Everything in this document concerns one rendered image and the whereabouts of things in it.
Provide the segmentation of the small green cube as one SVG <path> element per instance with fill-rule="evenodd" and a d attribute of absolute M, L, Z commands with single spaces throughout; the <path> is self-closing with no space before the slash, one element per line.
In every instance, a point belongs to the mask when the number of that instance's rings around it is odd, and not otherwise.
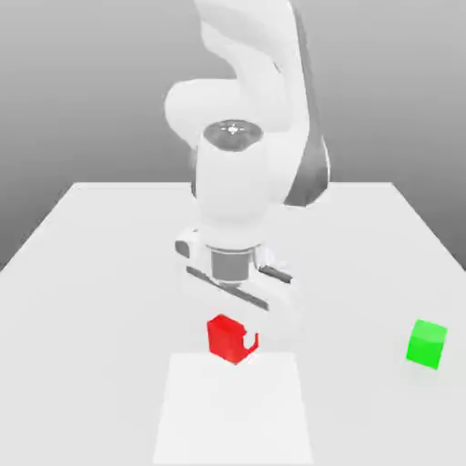
<path fill-rule="evenodd" d="M 406 360 L 436 370 L 440 365 L 447 335 L 446 327 L 417 319 L 410 334 Z"/>

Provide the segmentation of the small red cube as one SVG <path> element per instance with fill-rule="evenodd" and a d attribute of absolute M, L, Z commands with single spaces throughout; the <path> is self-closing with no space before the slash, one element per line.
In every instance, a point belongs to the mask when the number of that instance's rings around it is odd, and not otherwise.
<path fill-rule="evenodd" d="M 238 365 L 258 349 L 258 333 L 254 334 L 252 344 L 247 347 L 244 342 L 246 328 L 226 315 L 218 314 L 209 320 L 207 332 L 209 351 L 231 364 Z"/>

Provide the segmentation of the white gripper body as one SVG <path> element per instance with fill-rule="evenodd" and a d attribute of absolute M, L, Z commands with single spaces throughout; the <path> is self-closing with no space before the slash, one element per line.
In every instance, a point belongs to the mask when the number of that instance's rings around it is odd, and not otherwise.
<path fill-rule="evenodd" d="M 190 266 L 178 273 L 183 294 L 207 317 L 224 314 L 254 332 L 296 330 L 296 287 L 256 270 L 238 287 L 215 283 Z"/>

